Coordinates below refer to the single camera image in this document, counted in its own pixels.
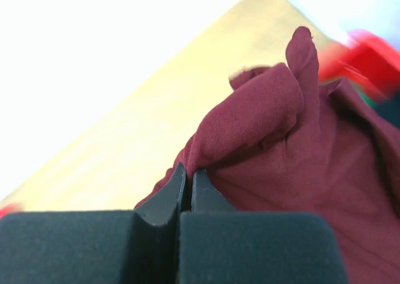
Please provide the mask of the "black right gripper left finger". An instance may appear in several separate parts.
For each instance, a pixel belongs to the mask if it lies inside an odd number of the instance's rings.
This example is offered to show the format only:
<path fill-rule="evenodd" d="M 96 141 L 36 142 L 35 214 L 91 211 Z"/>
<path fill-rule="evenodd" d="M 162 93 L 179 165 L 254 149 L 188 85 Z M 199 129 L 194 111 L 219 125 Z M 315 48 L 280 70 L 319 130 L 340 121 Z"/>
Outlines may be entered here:
<path fill-rule="evenodd" d="M 135 210 L 21 212 L 1 219 L 2 283 L 174 283 L 186 172 Z"/>

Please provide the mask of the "maroon t shirt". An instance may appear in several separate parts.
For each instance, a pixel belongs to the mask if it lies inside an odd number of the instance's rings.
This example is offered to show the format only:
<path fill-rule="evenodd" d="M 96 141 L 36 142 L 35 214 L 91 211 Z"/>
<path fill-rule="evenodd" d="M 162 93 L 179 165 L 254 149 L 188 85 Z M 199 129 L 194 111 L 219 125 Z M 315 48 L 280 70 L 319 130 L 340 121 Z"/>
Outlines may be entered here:
<path fill-rule="evenodd" d="M 334 233 L 347 283 L 399 282 L 399 130 L 344 79 L 321 85 L 308 28 L 295 30 L 286 62 L 231 78 L 215 106 L 158 181 L 186 172 L 178 216 L 191 211 L 193 178 L 205 170 L 238 211 L 321 216 Z"/>

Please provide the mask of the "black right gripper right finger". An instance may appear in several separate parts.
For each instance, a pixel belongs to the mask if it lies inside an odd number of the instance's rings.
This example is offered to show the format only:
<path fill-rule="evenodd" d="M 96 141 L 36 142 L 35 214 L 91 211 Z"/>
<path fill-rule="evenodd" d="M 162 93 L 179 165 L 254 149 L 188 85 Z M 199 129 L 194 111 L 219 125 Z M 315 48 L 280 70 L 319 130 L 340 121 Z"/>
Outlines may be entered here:
<path fill-rule="evenodd" d="M 347 283 L 334 233 L 319 215 L 242 212 L 195 173 L 180 216 L 180 283 Z"/>

